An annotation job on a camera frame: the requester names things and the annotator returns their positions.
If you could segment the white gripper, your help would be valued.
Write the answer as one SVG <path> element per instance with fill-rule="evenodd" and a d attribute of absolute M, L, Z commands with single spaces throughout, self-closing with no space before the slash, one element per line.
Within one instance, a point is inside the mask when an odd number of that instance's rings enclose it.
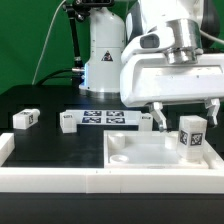
<path fill-rule="evenodd" d="M 160 132 L 167 130 L 163 105 L 205 102 L 217 126 L 224 99 L 224 53 L 205 53 L 196 23 L 162 23 L 133 38 L 122 53 L 121 101 L 149 105 Z"/>

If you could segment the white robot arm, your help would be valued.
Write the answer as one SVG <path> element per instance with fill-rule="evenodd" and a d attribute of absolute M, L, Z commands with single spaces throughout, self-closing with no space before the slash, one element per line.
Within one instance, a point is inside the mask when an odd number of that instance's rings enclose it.
<path fill-rule="evenodd" d="M 165 105 L 203 103 L 209 124 L 217 124 L 224 53 L 209 51 L 219 34 L 213 0 L 137 0 L 124 21 L 93 5 L 90 18 L 92 53 L 82 92 L 147 107 L 162 131 Z"/>

